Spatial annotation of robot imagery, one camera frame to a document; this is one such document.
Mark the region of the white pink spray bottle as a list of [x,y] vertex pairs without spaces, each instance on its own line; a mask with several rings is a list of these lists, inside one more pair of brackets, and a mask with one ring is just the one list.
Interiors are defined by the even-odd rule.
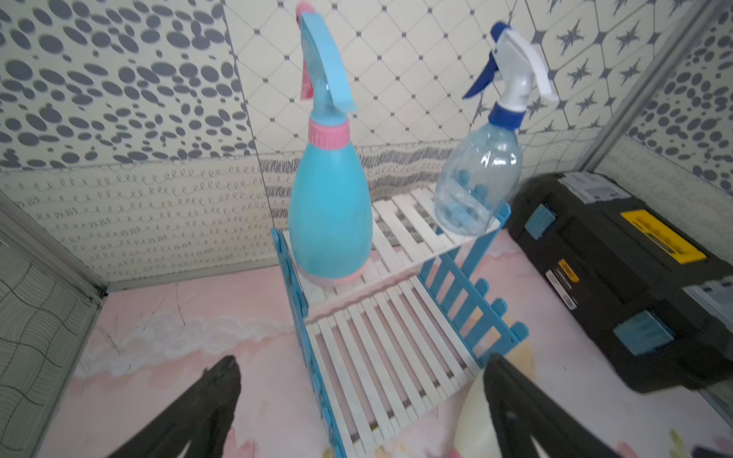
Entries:
[[485,368],[475,377],[459,415],[450,457],[500,458],[501,451],[484,392]]

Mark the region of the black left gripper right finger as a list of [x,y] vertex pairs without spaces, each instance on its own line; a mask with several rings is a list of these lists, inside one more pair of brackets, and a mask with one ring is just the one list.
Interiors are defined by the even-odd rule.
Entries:
[[616,457],[500,354],[485,366],[484,394],[502,457]]

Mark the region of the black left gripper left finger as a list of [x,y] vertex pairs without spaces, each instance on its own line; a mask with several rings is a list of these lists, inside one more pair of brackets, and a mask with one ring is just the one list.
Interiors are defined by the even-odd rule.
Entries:
[[111,455],[221,457],[240,395],[240,367],[227,355]]

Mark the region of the teal pink spray bottle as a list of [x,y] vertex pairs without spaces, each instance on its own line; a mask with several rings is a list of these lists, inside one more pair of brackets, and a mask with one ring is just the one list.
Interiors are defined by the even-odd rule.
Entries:
[[309,3],[300,3],[296,13],[304,57],[301,98],[313,107],[291,192],[289,236],[302,274],[313,284],[341,286],[356,281],[370,258],[370,189],[350,137],[356,105],[340,51]]

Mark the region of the blue white slatted shelf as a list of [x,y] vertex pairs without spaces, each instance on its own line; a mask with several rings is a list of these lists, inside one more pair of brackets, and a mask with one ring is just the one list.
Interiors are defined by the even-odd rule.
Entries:
[[368,457],[475,380],[494,353],[528,338],[489,301],[475,270],[511,216],[501,204],[478,238],[431,226],[433,189],[379,200],[373,251],[341,286],[318,286],[294,261],[290,234],[271,236],[296,335],[337,457]]

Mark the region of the clear blue-capped spray bottle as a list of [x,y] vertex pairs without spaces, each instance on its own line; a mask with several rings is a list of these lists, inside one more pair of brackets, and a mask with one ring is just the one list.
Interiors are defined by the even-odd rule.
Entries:
[[504,22],[492,26],[496,47],[465,99],[504,82],[483,127],[469,133],[450,153],[434,191],[434,219],[445,232],[479,237],[513,193],[521,175],[523,148],[517,132],[528,111],[529,95],[557,102],[548,69],[539,53]]

